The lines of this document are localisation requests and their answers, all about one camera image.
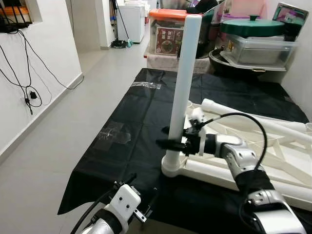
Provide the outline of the dark printed carton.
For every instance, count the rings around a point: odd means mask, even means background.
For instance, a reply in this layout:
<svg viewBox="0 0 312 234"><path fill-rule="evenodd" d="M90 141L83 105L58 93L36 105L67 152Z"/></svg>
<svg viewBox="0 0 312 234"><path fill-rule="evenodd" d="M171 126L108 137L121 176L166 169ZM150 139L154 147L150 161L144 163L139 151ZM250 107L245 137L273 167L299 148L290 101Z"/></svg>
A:
<svg viewBox="0 0 312 234"><path fill-rule="evenodd" d="M272 20L282 22L285 41L296 41L310 12L285 2L279 2Z"/></svg>

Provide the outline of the black bag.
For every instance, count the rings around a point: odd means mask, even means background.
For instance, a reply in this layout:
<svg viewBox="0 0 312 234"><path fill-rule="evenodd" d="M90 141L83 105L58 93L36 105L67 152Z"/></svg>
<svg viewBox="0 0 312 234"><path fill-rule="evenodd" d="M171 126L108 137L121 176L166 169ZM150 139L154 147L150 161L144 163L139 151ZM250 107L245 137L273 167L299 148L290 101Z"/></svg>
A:
<svg viewBox="0 0 312 234"><path fill-rule="evenodd" d="M217 33L220 31L221 13L225 0L198 0L194 7L189 7L187 13L202 15L200 36L198 39L196 58L202 59L214 48Z"/></svg>

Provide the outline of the white plastic children table top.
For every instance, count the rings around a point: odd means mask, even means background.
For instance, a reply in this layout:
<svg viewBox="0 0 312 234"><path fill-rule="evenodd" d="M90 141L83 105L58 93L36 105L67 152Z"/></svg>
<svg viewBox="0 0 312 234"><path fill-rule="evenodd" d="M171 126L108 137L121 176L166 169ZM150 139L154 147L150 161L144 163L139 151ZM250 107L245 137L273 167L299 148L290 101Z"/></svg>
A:
<svg viewBox="0 0 312 234"><path fill-rule="evenodd" d="M284 170L312 188L312 132L308 123L290 122L261 115L253 115L252 119L248 119L245 118L243 111L206 98L202 103L189 102L187 104L185 128L190 127L190 112L198 107L207 119L204 126L206 133L240 137L256 154L260 154L263 149L263 135L259 129L263 126L267 132L268 142L262 167ZM162 172L169 177L189 177L189 172L185 172L184 169L189 160L216 166L224 159L208 153L204 153L203 156L185 156L183 153L167 150L162 158ZM284 194L283 196L292 207L312 210L312 199L300 200Z"/></svg>

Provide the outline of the flat clear tape patch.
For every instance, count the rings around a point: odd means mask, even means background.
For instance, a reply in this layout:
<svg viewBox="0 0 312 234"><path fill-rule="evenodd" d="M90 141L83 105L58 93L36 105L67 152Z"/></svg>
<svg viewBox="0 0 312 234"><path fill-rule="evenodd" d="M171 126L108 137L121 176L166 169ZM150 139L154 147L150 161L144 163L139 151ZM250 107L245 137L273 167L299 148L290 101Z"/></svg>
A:
<svg viewBox="0 0 312 234"><path fill-rule="evenodd" d="M123 130L123 123L111 122L98 132L94 148L109 150L114 143L127 144L130 140L131 134Z"/></svg>

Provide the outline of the white appliance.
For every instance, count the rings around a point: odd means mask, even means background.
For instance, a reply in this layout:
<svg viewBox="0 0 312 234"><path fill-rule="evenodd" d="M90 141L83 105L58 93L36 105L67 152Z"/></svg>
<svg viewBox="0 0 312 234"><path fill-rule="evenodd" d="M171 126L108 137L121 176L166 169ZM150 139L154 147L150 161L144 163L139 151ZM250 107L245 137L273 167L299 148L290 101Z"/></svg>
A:
<svg viewBox="0 0 312 234"><path fill-rule="evenodd" d="M116 20L118 39L140 44L145 35L149 5L146 1L132 0L118 5Z"/></svg>

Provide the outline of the storage box with orange lid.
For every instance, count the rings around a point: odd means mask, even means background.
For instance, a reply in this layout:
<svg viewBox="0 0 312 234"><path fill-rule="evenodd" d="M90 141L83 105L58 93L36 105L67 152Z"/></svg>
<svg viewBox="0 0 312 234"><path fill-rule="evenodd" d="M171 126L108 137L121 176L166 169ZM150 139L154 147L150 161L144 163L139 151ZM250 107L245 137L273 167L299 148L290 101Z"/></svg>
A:
<svg viewBox="0 0 312 234"><path fill-rule="evenodd" d="M149 12L150 41L147 53L176 56L180 53L187 11L151 9Z"/></svg>

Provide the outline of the black tablecloth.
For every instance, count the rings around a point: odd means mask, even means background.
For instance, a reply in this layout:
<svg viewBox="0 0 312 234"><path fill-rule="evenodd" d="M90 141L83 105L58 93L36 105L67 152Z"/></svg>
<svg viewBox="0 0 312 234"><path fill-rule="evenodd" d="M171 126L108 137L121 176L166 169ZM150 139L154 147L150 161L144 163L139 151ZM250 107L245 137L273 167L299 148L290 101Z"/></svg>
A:
<svg viewBox="0 0 312 234"><path fill-rule="evenodd" d="M169 178L162 174L161 160L165 150L156 145L156 140L166 138L162 128L170 123L176 73L143 68L135 81L157 82L162 84L162 88L127 89L105 126L111 122L123 123L123 130L131 134L131 140L127 144L114 143L109 150L98 150L94 148L94 138L72 170L58 206L58 215L95 201L112 188L114 181L126 179L132 173L137 174L132 185L138 189L143 200L152 197L154 193L159 193L158 198L164 199L168 204L173 204L174 201L171 198L164 198L165 183L172 183L176 179L189 179L200 185L212 185L185 176ZM194 74L190 100L201 103L206 98L249 114L292 122L308 122L304 112L291 101L285 89L277 83L261 82L251 78L221 78L210 74ZM236 195L241 195L236 190L232 191ZM158 221L156 208L157 205L153 214L149 216L150 221Z"/></svg>

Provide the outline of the pink box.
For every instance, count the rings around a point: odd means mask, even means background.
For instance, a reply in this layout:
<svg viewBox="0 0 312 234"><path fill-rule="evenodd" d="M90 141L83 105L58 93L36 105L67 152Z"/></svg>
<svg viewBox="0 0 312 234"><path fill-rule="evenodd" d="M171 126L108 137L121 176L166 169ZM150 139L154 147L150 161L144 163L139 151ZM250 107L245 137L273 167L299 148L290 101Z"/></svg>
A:
<svg viewBox="0 0 312 234"><path fill-rule="evenodd" d="M248 18L257 15L261 19L267 19L267 9L267 0L231 0L228 14Z"/></svg>

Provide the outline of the clear plastic storage bin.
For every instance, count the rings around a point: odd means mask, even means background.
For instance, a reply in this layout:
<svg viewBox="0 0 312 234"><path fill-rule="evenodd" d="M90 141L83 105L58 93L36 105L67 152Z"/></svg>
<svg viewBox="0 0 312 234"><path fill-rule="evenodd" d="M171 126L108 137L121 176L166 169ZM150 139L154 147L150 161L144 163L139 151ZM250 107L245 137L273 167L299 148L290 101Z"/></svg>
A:
<svg viewBox="0 0 312 234"><path fill-rule="evenodd" d="M250 39L228 34L220 55L237 68L282 72L287 70L287 62L298 46L298 42Z"/></svg>

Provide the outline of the black router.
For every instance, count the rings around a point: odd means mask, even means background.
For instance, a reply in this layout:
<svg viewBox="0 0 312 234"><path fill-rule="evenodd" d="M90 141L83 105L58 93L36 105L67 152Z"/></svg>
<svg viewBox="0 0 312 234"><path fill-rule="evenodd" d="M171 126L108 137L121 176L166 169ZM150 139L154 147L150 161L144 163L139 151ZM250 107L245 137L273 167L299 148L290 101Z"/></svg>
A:
<svg viewBox="0 0 312 234"><path fill-rule="evenodd" d="M0 4L0 33L13 33L33 24L26 6L2 6Z"/></svg>

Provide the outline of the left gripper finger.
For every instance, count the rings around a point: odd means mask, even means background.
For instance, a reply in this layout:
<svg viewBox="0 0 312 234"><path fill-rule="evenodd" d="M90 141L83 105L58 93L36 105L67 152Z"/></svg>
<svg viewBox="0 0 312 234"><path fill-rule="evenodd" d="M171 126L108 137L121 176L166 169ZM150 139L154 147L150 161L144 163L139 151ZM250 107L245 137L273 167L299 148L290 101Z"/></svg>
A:
<svg viewBox="0 0 312 234"><path fill-rule="evenodd" d="M152 198L150 198L149 203L146 207L146 216L151 216L151 214L153 213L156 202L158 201L158 197L159 193L154 193Z"/></svg>
<svg viewBox="0 0 312 234"><path fill-rule="evenodd" d="M137 177L136 173L130 174L130 176L126 179L122 179L121 181L114 181L114 191L117 191L123 185L131 184Z"/></svg>

